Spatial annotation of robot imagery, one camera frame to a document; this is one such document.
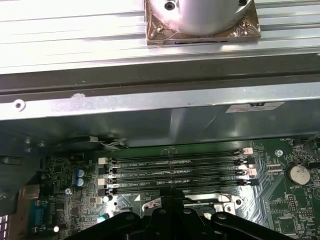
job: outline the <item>green circuit board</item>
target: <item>green circuit board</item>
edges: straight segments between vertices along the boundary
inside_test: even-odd
[[[237,184],[242,177],[234,174],[237,166],[230,165],[233,156],[229,153],[243,148],[253,149],[257,186]],[[316,142],[313,148],[318,151]],[[101,168],[107,165],[99,165],[99,158],[117,160],[118,171],[101,174]],[[303,149],[303,142],[292,138],[52,156],[47,161],[46,177],[40,185],[38,205],[43,203],[47,209],[43,210],[45,213],[37,231],[52,230],[55,225],[64,224],[66,229],[52,237],[64,239],[97,224],[97,218],[105,213],[115,215],[132,211],[142,216],[143,205],[159,197],[158,188],[173,186],[181,188],[186,195],[227,193],[239,196],[243,204],[236,210],[238,216],[293,239],[316,240],[320,239],[320,169],[309,168],[310,180],[304,185],[293,184],[286,174],[292,164],[299,163],[308,168],[309,163],[316,162],[318,160]],[[83,186],[76,184],[79,169],[85,172]],[[167,179],[166,171],[174,173],[174,178]],[[110,174],[116,179],[113,184],[110,184]],[[117,191],[109,194],[105,202],[101,191],[111,185],[116,185]]]

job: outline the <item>electrolytic capacitor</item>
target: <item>electrolytic capacitor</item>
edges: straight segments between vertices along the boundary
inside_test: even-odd
[[[86,181],[83,178],[78,178],[75,181],[75,185],[77,185],[78,187],[83,187],[86,184]]]
[[[108,213],[105,213],[105,214],[99,216],[99,217],[96,219],[96,221],[97,221],[97,223],[99,224],[99,223],[102,223],[103,221],[105,221],[105,220],[107,220],[107,219],[109,219],[109,218],[110,218],[109,214],[108,214]]]
[[[107,203],[107,202],[111,201],[112,199],[113,199],[112,195],[104,196],[102,198],[102,202]]]
[[[78,178],[83,178],[84,176],[85,176],[85,171],[83,170],[83,169],[78,169],[77,171],[76,171],[76,176],[78,177]]]

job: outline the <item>mounting hole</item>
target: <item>mounting hole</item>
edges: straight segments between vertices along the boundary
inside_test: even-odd
[[[239,4],[239,7],[243,7],[247,5],[247,0],[239,0],[238,4]]]
[[[167,9],[168,11],[171,11],[173,9],[175,9],[176,5],[171,2],[171,1],[168,1],[165,5],[164,5],[164,8]]]
[[[18,111],[21,112],[23,109],[26,107],[25,101],[21,99],[17,99],[13,102],[14,108]]]

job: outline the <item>screw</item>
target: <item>screw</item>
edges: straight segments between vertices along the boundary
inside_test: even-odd
[[[275,150],[274,154],[279,158],[284,154],[284,152],[282,150],[280,150],[280,149],[277,149],[277,150]]]
[[[161,209],[161,210],[159,211],[159,213],[160,213],[160,214],[166,214],[167,211],[166,211],[165,209]]]
[[[7,194],[5,192],[0,192],[0,200],[6,199],[6,198],[7,198]]]
[[[227,216],[224,215],[224,214],[222,214],[222,213],[219,213],[216,217],[217,217],[218,219],[220,219],[220,220],[225,220],[225,219],[227,219]]]
[[[25,109],[26,107],[26,102],[21,100],[21,99],[17,99],[13,102],[14,104],[14,108],[18,111],[21,112],[23,109]]]
[[[191,213],[191,210],[190,210],[190,209],[185,209],[185,210],[183,210],[183,213],[184,213],[184,214],[190,214],[190,213]]]
[[[66,195],[71,195],[71,194],[72,194],[72,191],[71,191],[70,188],[66,188],[66,189],[64,190],[64,193],[65,193]]]
[[[250,22],[248,22],[248,21],[242,21],[242,22],[241,22],[241,25],[242,25],[243,28],[248,28],[248,27],[250,27]]]
[[[38,144],[38,147],[43,148],[45,146],[45,143],[42,141]]]
[[[160,32],[162,32],[164,29],[165,29],[164,26],[160,25],[160,26],[158,26],[158,27],[156,28],[156,31],[157,31],[158,33],[160,33]]]

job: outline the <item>label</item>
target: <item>label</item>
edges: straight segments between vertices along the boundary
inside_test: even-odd
[[[230,113],[275,110],[277,107],[281,106],[284,103],[285,102],[282,101],[282,102],[259,102],[259,103],[251,103],[251,104],[231,105],[225,113],[230,114]]]

